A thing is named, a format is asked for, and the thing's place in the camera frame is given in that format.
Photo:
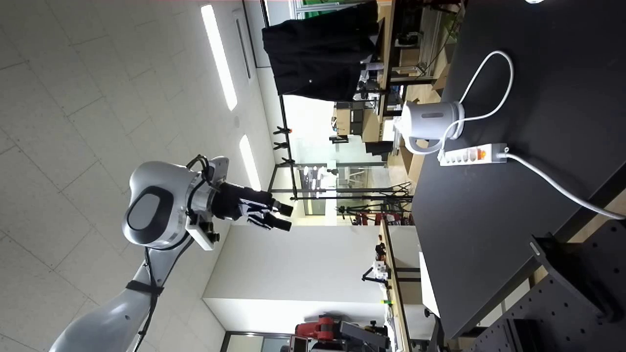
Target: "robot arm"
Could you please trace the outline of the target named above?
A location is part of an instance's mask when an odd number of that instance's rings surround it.
[[[195,162],[201,162],[201,172],[189,170]],[[138,330],[144,334],[156,297],[180,254],[191,240],[211,250],[219,238],[211,230],[211,203],[227,168],[228,160],[223,156],[197,156],[187,168],[144,162],[133,172],[123,234],[144,246],[144,262],[121,295],[66,326],[50,352],[121,352]]]

